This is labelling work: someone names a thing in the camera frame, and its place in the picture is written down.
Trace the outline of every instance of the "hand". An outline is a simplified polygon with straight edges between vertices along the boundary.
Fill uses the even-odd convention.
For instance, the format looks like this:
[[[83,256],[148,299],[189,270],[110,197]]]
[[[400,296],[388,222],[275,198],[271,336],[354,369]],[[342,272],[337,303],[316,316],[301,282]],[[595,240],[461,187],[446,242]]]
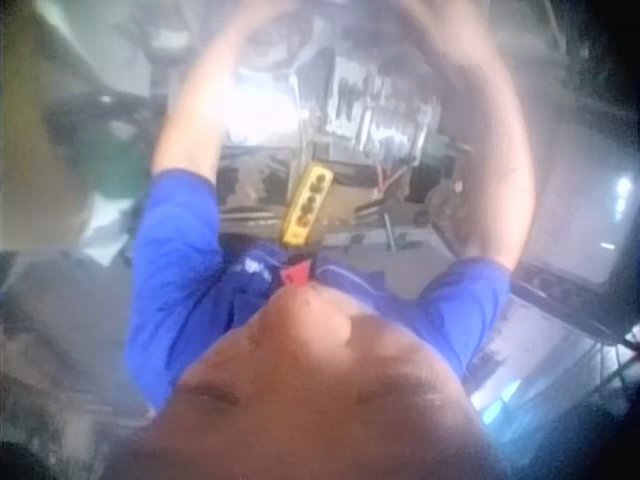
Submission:
[[[292,12],[297,6],[298,0],[240,0],[234,18],[249,31],[253,31]]]
[[[401,0],[407,15],[451,62],[485,65],[498,57],[484,19],[470,0]]]

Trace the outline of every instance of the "eye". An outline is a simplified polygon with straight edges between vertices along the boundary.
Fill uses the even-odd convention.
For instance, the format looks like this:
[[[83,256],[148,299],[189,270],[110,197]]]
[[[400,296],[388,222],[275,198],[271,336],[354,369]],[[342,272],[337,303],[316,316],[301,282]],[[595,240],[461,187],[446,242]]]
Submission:
[[[359,392],[355,403],[368,405],[397,397],[423,401],[431,397],[434,392],[434,386],[424,379],[390,378],[379,381],[374,387]]]
[[[179,385],[176,394],[206,398],[231,407],[240,405],[240,398],[229,388],[220,385]]]

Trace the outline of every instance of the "blue work uniform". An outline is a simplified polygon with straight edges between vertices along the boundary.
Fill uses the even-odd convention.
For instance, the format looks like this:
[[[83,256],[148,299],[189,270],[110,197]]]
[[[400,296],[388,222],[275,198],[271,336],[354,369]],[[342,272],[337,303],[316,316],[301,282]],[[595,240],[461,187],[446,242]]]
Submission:
[[[184,371],[222,335],[243,326],[283,285],[287,251],[271,244],[221,247],[215,187],[171,170],[151,187],[136,239],[133,306],[126,361],[155,409]],[[347,293],[430,344],[461,376],[509,295],[509,272],[483,258],[454,263],[405,300],[382,275],[363,274],[317,256],[316,282]]]

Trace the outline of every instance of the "man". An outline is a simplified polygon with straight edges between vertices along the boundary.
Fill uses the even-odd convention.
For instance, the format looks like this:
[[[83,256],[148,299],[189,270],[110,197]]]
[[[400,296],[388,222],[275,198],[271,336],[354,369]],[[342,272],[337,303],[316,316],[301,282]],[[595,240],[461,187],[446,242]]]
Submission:
[[[482,107],[478,251],[415,302],[322,257],[308,285],[283,286],[289,258],[279,247],[220,247],[215,181],[242,48],[292,8],[243,0],[167,119],[137,239],[127,351],[158,414],[107,475],[500,476],[459,378],[509,293],[534,209],[510,76],[469,4],[406,0],[424,40],[465,72]]]

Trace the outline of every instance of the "workshop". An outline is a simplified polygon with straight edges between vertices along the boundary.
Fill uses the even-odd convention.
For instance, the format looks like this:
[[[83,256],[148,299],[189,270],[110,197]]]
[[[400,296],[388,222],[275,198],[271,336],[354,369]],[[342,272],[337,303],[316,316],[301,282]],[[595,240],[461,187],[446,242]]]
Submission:
[[[631,465],[622,3],[8,2],[3,478]]]

